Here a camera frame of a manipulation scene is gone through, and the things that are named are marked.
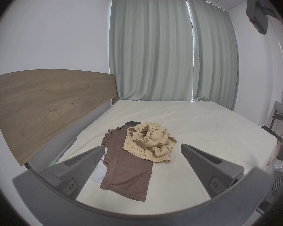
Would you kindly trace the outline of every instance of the white bed sheet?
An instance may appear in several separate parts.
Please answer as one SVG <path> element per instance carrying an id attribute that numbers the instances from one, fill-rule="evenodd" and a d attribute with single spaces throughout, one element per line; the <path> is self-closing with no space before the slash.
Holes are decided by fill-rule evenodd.
<path id="1" fill-rule="evenodd" d="M 81 132 L 58 162 L 101 145 L 109 129 L 128 121 L 159 123 L 178 141 L 169 164 L 153 164 L 146 202 L 100 189 L 91 179 L 77 201 L 110 212 L 134 215 L 186 209 L 210 197 L 181 154 L 181 143 L 242 165 L 245 174 L 255 166 L 264 169 L 277 144 L 276 138 L 265 130 L 214 102 L 122 100 Z"/>

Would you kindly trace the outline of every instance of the curtain pleat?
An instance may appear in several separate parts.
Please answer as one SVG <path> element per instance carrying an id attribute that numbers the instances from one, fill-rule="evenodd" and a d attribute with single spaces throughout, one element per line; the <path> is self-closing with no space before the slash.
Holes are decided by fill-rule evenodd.
<path id="1" fill-rule="evenodd" d="M 238 51 L 228 12 L 205 0 L 188 0 L 194 29 L 193 96 L 234 110 Z"/>
<path id="2" fill-rule="evenodd" d="M 193 38 L 185 0 L 113 0 L 110 73 L 121 100 L 191 101 Z"/>

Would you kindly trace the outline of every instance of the white garment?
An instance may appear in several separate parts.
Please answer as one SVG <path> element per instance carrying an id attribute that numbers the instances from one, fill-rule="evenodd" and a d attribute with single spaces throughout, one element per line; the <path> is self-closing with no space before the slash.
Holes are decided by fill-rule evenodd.
<path id="1" fill-rule="evenodd" d="M 96 168 L 94 169 L 93 173 L 91 174 L 90 178 L 99 183 L 102 184 L 102 181 L 104 179 L 104 176 L 106 175 L 107 168 L 103 164 L 105 155 L 101 158 L 100 162 L 97 164 Z"/>

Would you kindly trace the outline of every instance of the bed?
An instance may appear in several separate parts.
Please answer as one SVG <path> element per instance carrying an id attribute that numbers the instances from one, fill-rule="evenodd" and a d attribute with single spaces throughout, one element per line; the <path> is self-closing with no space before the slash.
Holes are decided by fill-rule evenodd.
<path id="1" fill-rule="evenodd" d="M 22 166 L 91 111 L 111 100 L 115 102 L 116 96 L 111 74 L 26 70 L 0 75 L 0 128 Z M 120 100 L 83 130 L 58 162 L 99 146 L 109 129 L 128 121 L 159 123 L 178 141 L 169 164 L 153 164 L 146 202 L 102 190 L 91 179 L 77 201 L 131 215 L 187 209 L 210 197 L 181 154 L 181 143 L 242 165 L 245 174 L 253 167 L 264 169 L 277 144 L 265 130 L 214 102 Z"/>
<path id="2" fill-rule="evenodd" d="M 101 144 L 109 129 L 128 121 L 156 122 L 177 141 L 169 164 L 153 164 L 146 202 L 102 190 L 88 179 L 77 201 L 106 211 L 152 215 L 186 209 L 210 199 L 180 152 L 181 143 L 225 160 L 264 169 L 275 153 L 277 140 L 259 126 L 214 102 L 118 101 L 81 132 L 58 162 Z"/>

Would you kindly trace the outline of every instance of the wall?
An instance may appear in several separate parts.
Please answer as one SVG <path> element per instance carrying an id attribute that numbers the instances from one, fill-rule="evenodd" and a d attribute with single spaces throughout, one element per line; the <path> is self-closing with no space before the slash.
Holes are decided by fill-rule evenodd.
<path id="1" fill-rule="evenodd" d="M 109 73 L 111 1 L 14 0 L 0 20 L 0 74 L 50 68 Z M 0 189 L 30 225 L 40 225 L 12 184 L 25 170 L 0 130 Z"/>
<path id="2" fill-rule="evenodd" d="M 274 101 L 282 102 L 283 25 L 268 16 L 267 34 L 261 35 L 246 16 L 245 2 L 229 15 L 237 38 L 240 70 L 234 111 L 259 126 L 269 126 Z"/>

